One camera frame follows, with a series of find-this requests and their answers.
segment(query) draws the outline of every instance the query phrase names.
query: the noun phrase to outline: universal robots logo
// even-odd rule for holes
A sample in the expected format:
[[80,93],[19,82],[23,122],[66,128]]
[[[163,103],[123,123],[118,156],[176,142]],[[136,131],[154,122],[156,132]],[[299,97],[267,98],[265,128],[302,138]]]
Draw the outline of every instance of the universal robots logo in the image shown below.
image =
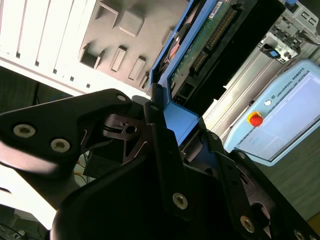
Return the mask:
[[284,92],[285,90],[294,82],[294,80],[297,79],[297,77],[299,77],[300,74],[302,74],[302,72],[305,70],[305,68],[301,68],[300,71],[298,71],[296,73],[296,75],[294,75],[294,77],[281,89],[281,91],[277,94],[277,95],[273,95],[271,97],[271,99],[275,99],[277,97],[280,97]]

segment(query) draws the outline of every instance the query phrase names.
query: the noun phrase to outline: touchscreen display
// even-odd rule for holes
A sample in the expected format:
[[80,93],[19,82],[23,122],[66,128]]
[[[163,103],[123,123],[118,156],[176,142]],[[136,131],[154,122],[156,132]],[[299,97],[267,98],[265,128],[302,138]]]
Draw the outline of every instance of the touchscreen display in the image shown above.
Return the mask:
[[237,149],[272,162],[320,118],[320,78],[307,73]]

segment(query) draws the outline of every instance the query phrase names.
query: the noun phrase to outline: green circuit board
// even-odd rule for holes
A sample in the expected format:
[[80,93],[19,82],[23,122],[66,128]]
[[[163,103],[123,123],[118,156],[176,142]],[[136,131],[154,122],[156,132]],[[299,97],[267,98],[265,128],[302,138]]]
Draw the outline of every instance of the green circuit board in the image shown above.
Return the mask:
[[228,26],[236,10],[232,9],[232,0],[220,0],[213,7],[211,14],[203,24],[202,29],[194,39],[193,43],[183,56],[181,62],[175,69],[171,77],[171,83],[182,76],[186,71],[195,65],[200,66],[206,58],[203,49],[205,46],[214,45],[223,33],[224,26]]

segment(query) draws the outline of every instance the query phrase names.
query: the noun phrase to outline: circuit board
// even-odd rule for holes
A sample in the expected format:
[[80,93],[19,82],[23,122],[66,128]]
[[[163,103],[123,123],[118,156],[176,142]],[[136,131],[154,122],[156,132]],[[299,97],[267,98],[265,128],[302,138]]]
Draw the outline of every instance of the circuit board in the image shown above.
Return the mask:
[[237,11],[233,9],[234,3],[235,1],[233,0],[220,0],[216,3],[208,19],[203,24],[201,31],[172,74],[170,79],[172,85],[175,85],[176,81],[180,79],[183,74],[188,74],[190,69],[197,71],[200,68],[208,56],[204,48],[206,47],[209,51],[213,49],[237,13]]

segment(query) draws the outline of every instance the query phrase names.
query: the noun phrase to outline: red emergency stop button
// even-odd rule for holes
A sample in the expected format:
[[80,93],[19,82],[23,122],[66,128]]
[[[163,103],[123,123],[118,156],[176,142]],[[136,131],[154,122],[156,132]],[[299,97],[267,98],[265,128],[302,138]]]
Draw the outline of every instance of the red emergency stop button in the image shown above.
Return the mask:
[[248,116],[247,121],[252,126],[259,127],[263,123],[264,119],[259,112],[255,111]]

